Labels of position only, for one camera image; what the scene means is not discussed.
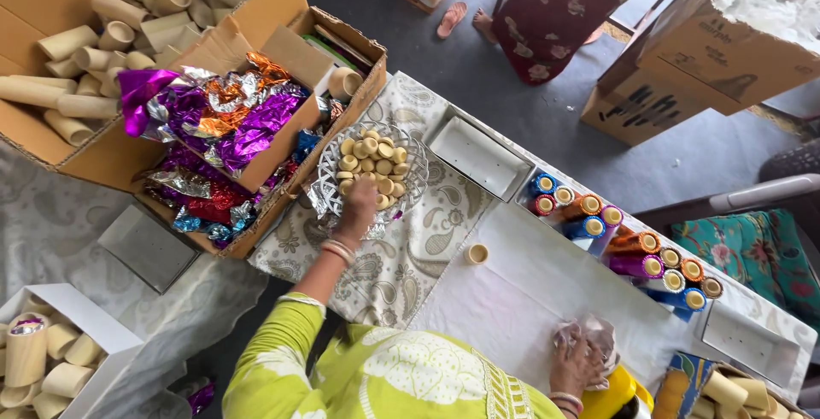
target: green kurta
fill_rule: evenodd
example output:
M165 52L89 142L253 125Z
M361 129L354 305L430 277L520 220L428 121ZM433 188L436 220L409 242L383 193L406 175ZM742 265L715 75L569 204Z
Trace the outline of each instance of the green kurta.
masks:
M309 380L305 359L324 318L325 307L304 294L279 298L237 362L225 418L564 419L477 350L426 331L348 325Z

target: silver wire basket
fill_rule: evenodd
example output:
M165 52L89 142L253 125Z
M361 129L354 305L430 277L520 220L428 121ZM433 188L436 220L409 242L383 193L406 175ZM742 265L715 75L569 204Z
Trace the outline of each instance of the silver wire basket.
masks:
M396 204L384 211L377 211L375 214L375 225L387 225L410 212L422 199L422 195L427 190L427 177L430 175L424 146L410 137L410 134L406 131L395 127L393 124L362 121L336 134L322 150L322 155L319 157L318 182L320 192L325 197L325 203L330 207L331 212L342 215L343 199L341 193L339 193L339 181L336 180L337 166L342 158L340 145L346 138L361 139L362 129L367 131L375 130L382 137L393 139L396 147L404 147L407 150L406 163L409 164L410 169L403 180L407 191L396 201Z

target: woman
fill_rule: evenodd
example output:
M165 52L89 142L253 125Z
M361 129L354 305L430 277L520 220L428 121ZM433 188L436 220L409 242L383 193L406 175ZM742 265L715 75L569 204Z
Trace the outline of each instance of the woman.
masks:
M375 185L351 187L333 235L278 303L236 365L222 401L228 419L548 418L577 419L579 397L598 384L601 352L580 334L559 341L548 399L506 375L466 343L425 331L348 325L305 376L336 279L375 215Z
M558 76L626 1L506 0L495 18L478 9L473 25L501 45L522 81L535 86Z

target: bangle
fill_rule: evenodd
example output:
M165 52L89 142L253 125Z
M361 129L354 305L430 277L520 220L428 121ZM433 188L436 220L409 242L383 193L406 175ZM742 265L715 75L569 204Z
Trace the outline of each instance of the bangle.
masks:
M552 392L549 395L547 395L547 398L551 400L563 400L565 402L574 404L575 407L578 409L578 414L581 414L584 411L584 403L581 403L580 398L575 395L571 395L569 393L564 392Z
M571 409L569 409L568 407L558 406L558 408L559 408L561 411L566 411L567 413L572 414L572 415L575 417L575 419L578 419L578 413L576 413L576 412L572 411L572 410L571 410Z
M344 246L343 243L334 239L326 239L322 243L322 250L332 252L336 256L341 257L344 262L347 263L348 267L354 265L354 262L356 261L354 252L351 251L349 247Z

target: maroon floral dress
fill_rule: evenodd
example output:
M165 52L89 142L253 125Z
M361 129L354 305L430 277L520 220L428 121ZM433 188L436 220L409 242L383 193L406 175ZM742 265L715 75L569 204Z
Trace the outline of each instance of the maroon floral dress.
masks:
M531 85L555 78L579 47L626 0L506 0L493 33L518 76Z

